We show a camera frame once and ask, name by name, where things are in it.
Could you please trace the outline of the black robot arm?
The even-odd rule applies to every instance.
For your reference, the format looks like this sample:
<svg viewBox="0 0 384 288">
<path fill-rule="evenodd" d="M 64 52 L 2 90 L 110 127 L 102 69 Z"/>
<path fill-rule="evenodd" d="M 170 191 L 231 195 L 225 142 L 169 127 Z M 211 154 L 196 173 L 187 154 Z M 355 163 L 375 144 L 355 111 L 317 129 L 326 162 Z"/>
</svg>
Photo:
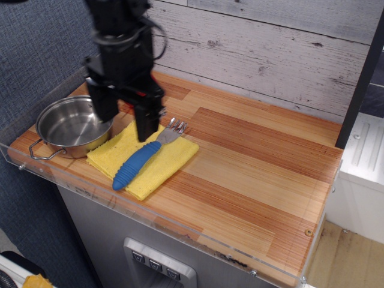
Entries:
<svg viewBox="0 0 384 288">
<path fill-rule="evenodd" d="M 87 57 L 86 83 L 95 111 L 103 122 L 119 112 L 118 100 L 134 108 L 137 137 L 145 142 L 158 130 L 164 91 L 152 76 L 156 57 L 152 29 L 144 16 L 148 1 L 87 1 L 99 55 Z"/>
</svg>

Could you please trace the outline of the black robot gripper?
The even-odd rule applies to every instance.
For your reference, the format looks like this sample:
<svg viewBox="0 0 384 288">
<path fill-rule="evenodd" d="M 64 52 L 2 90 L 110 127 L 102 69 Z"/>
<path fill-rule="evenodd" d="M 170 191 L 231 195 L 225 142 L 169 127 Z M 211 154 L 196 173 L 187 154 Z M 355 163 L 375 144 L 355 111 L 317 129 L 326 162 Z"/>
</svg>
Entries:
<svg viewBox="0 0 384 288">
<path fill-rule="evenodd" d="M 124 87 L 140 76 L 151 74 L 155 59 L 152 31 L 150 28 L 140 28 L 131 35 L 103 35 L 94 30 L 92 36 L 100 54 L 85 60 L 87 87 L 96 114 L 101 121 L 108 122 L 118 114 L 117 101 L 127 97 Z M 162 105 L 163 95 L 162 90 L 156 103 L 134 107 L 140 142 L 147 141 L 158 131 L 160 119 L 166 114 L 166 108 Z"/>
</svg>

